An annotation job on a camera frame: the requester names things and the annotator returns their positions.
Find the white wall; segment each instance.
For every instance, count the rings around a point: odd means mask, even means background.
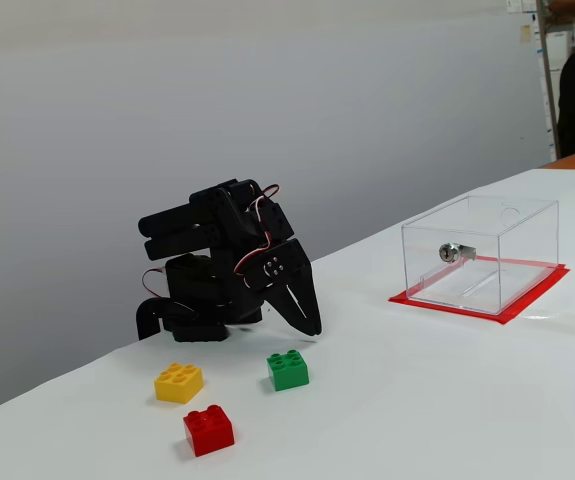
[[[279,182],[316,258],[548,158],[528,19],[485,2],[255,2],[189,33],[32,3],[0,0],[0,403],[136,339],[137,221],[198,189]]]

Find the lego brick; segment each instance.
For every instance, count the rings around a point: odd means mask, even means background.
[[[190,412],[184,420],[187,441],[197,457],[234,444],[234,429],[218,405],[204,412]]]
[[[156,398],[165,402],[187,403],[203,388],[203,373],[193,365],[172,363],[154,380]]]
[[[277,392],[309,383],[307,364],[297,350],[290,350],[285,355],[274,353],[267,359],[267,365]]]

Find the robotic hand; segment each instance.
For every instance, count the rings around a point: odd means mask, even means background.
[[[150,260],[180,255],[165,264],[169,298],[138,308],[140,340],[160,332],[161,318],[178,342],[221,341],[226,325],[261,321],[265,300],[295,329],[321,333],[311,263],[271,200],[279,190],[230,180],[140,220]],[[205,248],[210,257],[190,253]]]

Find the green lego brick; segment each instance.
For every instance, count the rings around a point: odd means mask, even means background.
[[[274,353],[267,359],[267,365],[277,392],[309,383],[307,364],[296,350],[290,350],[285,355]]]

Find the acrylic box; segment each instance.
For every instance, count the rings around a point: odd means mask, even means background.
[[[498,315],[558,267],[558,202],[468,196],[402,235],[407,298]]]

